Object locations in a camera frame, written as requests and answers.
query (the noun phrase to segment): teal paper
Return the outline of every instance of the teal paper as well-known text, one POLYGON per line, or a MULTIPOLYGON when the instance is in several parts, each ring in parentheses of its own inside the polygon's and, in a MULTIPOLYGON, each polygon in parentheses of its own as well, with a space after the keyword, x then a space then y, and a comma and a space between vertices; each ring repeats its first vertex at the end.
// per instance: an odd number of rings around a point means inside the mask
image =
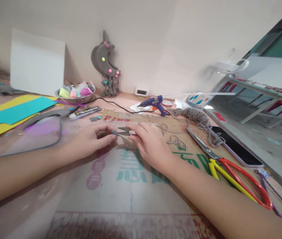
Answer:
POLYGON ((28 116, 42 111, 57 102, 46 97, 40 97, 20 105, 0 111, 0 124, 14 124, 28 116))

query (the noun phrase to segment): hot glue gun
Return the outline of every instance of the hot glue gun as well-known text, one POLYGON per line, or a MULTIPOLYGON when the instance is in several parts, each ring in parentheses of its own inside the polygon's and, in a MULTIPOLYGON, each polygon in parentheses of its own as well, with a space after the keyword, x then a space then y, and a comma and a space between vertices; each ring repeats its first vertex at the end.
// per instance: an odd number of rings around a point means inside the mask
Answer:
POLYGON ((162 96, 153 97, 146 101, 143 101, 141 104, 139 104, 137 107, 146 107, 146 106, 152 106, 153 110, 159 110, 161 112, 161 116, 166 116, 168 113, 161 105, 161 102, 163 101, 162 96))

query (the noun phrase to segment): phone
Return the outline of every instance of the phone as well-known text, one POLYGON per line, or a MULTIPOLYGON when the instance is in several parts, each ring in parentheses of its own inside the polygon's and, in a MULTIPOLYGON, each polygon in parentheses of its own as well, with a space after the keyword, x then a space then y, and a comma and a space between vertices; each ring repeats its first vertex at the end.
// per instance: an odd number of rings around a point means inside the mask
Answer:
POLYGON ((244 148, 239 142, 233 137, 226 133, 221 127, 213 126, 212 131, 214 133, 221 133, 220 136, 225 139, 224 147, 237 159, 243 166, 253 167, 264 167, 264 164, 256 158, 251 152, 244 148))

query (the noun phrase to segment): metal bowl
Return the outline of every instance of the metal bowl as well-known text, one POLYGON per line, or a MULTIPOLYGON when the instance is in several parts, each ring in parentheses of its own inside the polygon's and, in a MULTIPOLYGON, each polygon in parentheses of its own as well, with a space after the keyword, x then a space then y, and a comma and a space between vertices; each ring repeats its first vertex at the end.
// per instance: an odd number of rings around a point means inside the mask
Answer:
POLYGON ((60 91, 60 89, 58 89, 58 90, 55 91, 56 97, 61 98, 61 99, 65 100, 65 101, 67 101, 68 103, 71 103, 71 104, 73 104, 73 105, 80 105, 80 104, 86 104, 86 103, 88 103, 88 102, 90 101, 92 95, 96 92, 96 89, 93 91, 93 93, 91 93, 91 94, 88 95, 88 96, 83 96, 83 97, 81 96, 81 97, 77 97, 77 98, 65 98, 65 97, 61 97, 61 96, 59 95, 59 91, 60 91))

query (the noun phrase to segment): small scissors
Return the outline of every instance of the small scissors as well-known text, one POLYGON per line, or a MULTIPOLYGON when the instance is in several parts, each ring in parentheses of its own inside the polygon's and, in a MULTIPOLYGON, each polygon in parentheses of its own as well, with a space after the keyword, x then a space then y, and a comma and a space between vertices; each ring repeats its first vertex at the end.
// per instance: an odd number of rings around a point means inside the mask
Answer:
POLYGON ((207 147, 198 137, 196 137, 191 131, 186 129, 188 133, 192 136, 192 138, 198 143, 198 145, 202 148, 204 153, 209 157, 210 163, 208 163, 208 166, 210 168, 211 174, 213 177, 219 180, 216 170, 219 171, 224 178, 226 178, 228 181, 230 181, 241 193, 252 199, 254 202, 259 203, 264 208, 271 210, 273 209, 273 203, 270 200, 270 197, 266 190, 260 185, 260 183, 254 179, 249 173, 247 173, 245 170, 243 170, 241 167, 237 166, 236 164, 232 163, 231 161, 227 160, 226 158, 220 158, 216 154, 213 153, 212 150, 210 150, 209 147, 207 147), (224 165, 224 167, 227 169, 227 171, 233 176, 233 178, 225 172, 215 160, 218 160, 220 163, 224 165), (242 174, 244 174, 258 189, 258 191, 261 194, 261 197, 264 200, 264 203, 260 201, 257 197, 255 197, 251 191, 243 184, 243 182, 240 180, 240 178, 235 174, 233 169, 230 167, 232 166, 242 174))
POLYGON ((135 132, 128 127, 119 127, 118 129, 121 129, 124 132, 118 132, 117 134, 124 135, 124 136, 135 135, 135 132))

